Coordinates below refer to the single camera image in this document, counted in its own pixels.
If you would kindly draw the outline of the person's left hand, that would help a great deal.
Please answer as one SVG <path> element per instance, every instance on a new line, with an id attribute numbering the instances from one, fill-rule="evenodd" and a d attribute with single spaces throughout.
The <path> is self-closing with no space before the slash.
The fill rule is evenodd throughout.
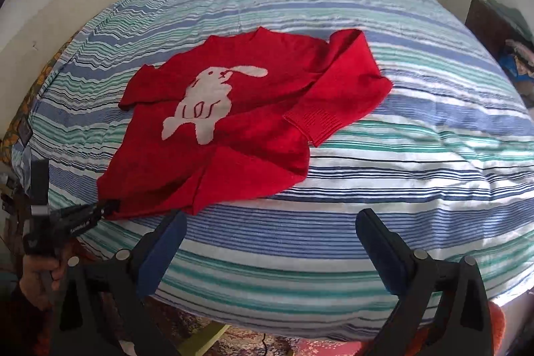
<path id="1" fill-rule="evenodd" d="M 50 287 L 57 291 L 61 280 L 72 257 L 72 244 L 66 244 L 57 258 L 44 258 L 25 255 L 23 259 L 23 274 L 19 287 L 28 301 L 43 311 L 52 305 L 51 296 L 48 295 L 42 274 L 52 278 Z"/>

